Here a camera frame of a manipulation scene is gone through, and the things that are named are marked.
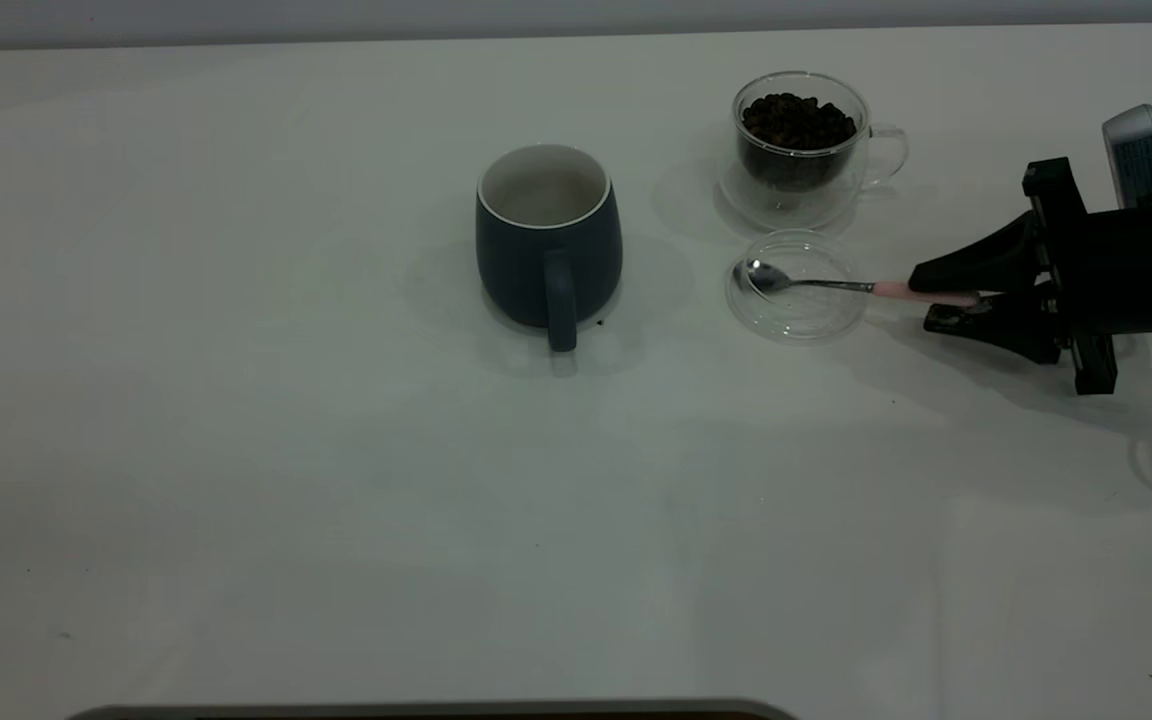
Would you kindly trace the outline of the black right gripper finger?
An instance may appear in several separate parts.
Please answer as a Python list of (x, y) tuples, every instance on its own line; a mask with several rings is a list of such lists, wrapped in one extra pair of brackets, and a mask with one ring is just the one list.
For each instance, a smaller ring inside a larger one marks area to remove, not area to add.
[(934, 304), (924, 331), (990, 344), (1039, 365), (1058, 364), (1062, 353), (1059, 332), (1033, 293), (996, 293), (972, 306)]
[(916, 265), (908, 283), (911, 290), (923, 293), (1028, 290), (1047, 272), (1038, 229), (1037, 215), (1025, 211), (983, 240)]

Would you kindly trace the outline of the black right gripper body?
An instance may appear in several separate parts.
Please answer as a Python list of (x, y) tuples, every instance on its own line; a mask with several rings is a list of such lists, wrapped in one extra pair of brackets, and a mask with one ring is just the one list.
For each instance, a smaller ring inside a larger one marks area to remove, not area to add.
[(1023, 190), (1053, 341), (1071, 353), (1076, 393), (1111, 395), (1114, 338), (1152, 333), (1152, 195), (1135, 209), (1085, 210), (1068, 159), (1033, 161)]

